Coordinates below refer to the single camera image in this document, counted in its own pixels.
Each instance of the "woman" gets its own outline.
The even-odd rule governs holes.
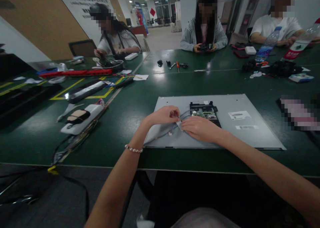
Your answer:
[[[107,6],[96,3],[90,7],[90,15],[99,22],[103,32],[94,54],[101,58],[106,55],[131,54],[141,51],[137,37],[112,15]]]
[[[179,121],[179,116],[179,109],[171,105],[162,107],[141,122],[102,187],[85,225],[86,228],[119,227],[122,208],[136,173],[149,129],[155,124],[175,123]],[[310,227],[320,227],[320,189],[315,185],[205,118],[189,117],[182,122],[182,129],[197,140],[225,147],[250,167],[283,200],[299,211]],[[239,228],[213,209],[196,209],[194,212],[188,212],[173,227]]]
[[[217,0],[198,0],[196,17],[189,21],[180,48],[199,53],[200,45],[203,43],[213,44],[208,52],[222,49],[228,43],[221,22],[217,18]]]

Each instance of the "black camera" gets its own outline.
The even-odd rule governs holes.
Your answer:
[[[213,48],[213,44],[206,45],[205,43],[200,45],[200,51],[207,51]]]

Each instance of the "barcode sticker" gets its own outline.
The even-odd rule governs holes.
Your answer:
[[[244,120],[244,119],[251,118],[251,116],[249,115],[249,113],[246,110],[231,112],[231,113],[229,113],[229,116],[232,120]]]
[[[236,126],[237,130],[258,130],[259,126]]]

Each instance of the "plastic bottle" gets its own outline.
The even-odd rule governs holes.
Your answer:
[[[276,29],[267,37],[266,41],[259,49],[259,52],[257,53],[257,56],[255,58],[257,63],[261,63],[268,58],[273,47],[276,45],[279,39],[279,34],[281,29],[282,27],[276,27]]]
[[[308,46],[308,44],[319,34],[320,32],[320,18],[302,33],[294,44],[290,47],[289,51],[283,56],[281,61],[293,61],[298,55]]]

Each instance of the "bracelet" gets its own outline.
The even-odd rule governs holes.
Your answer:
[[[130,150],[132,152],[136,152],[136,153],[142,153],[143,152],[143,148],[141,148],[141,150],[137,150],[137,149],[129,148],[128,145],[125,145],[124,147],[126,148],[126,150]]]

